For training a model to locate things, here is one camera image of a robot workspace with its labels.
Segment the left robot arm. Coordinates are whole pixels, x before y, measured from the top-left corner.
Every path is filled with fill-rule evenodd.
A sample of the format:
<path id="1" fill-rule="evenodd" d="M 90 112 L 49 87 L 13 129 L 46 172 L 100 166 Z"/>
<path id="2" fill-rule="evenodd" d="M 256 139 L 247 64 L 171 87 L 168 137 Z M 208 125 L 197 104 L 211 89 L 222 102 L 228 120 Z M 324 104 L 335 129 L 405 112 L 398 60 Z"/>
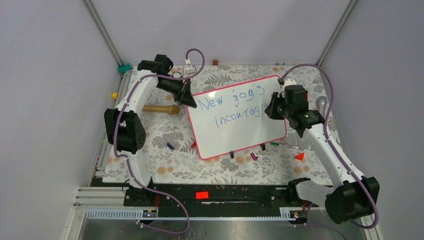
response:
<path id="1" fill-rule="evenodd" d="M 147 133 L 141 113 L 155 88 L 171 93 L 174 101 L 180 105 L 197 107 L 191 92 L 191 78 L 197 76 L 203 67 L 196 68 L 189 58 L 185 62 L 187 66 L 183 68 L 182 76 L 177 78 L 170 72 L 173 62 L 166 55 L 157 54 L 154 60 L 142 60 L 137 66 L 139 79 L 115 108 L 108 108 L 104 112 L 107 140 L 113 146 L 114 155 L 125 160 L 129 184 L 139 188 L 135 197 L 144 206 L 154 202 L 155 192 L 148 187 L 152 176 L 147 170 L 142 150 Z"/>

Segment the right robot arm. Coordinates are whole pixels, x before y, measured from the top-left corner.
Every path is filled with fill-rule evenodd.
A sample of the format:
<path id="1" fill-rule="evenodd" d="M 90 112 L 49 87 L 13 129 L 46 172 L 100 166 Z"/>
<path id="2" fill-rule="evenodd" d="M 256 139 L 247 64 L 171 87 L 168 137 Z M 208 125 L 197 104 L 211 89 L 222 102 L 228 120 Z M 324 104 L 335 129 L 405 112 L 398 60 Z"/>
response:
<path id="1" fill-rule="evenodd" d="M 332 183 L 328 187 L 307 177 L 291 180 L 287 185 L 287 201 L 293 206 L 304 201 L 316 204 L 336 224 L 373 215 L 374 222 L 367 228 L 374 228 L 379 220 L 380 184 L 375 177 L 366 177 L 343 153 L 329 133 L 327 119 L 309 108 L 308 91 L 301 85 L 289 85 L 284 92 L 273 92 L 264 112 L 272 120 L 289 122 L 315 152 Z"/>

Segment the blue marker cap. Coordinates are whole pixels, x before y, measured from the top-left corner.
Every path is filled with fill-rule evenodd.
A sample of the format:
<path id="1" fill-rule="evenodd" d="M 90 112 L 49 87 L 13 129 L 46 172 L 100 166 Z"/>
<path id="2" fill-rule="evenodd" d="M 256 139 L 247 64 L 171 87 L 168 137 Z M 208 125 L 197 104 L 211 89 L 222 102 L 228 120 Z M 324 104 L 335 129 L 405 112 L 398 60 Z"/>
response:
<path id="1" fill-rule="evenodd" d="M 167 144 L 166 144 L 171 150 L 174 150 L 175 148 L 168 142 Z"/>

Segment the pink framed whiteboard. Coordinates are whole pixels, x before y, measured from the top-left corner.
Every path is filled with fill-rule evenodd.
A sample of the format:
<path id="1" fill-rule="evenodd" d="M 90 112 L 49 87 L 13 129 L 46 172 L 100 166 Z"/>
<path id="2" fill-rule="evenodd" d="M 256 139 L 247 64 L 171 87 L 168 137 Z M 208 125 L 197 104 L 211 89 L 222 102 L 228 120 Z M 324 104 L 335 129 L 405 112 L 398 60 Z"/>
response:
<path id="1" fill-rule="evenodd" d="M 286 121 L 265 114 L 272 94 L 281 89 L 278 78 L 271 75 L 194 94 L 197 107 L 188 107 L 187 113 L 201 159 L 286 137 Z"/>

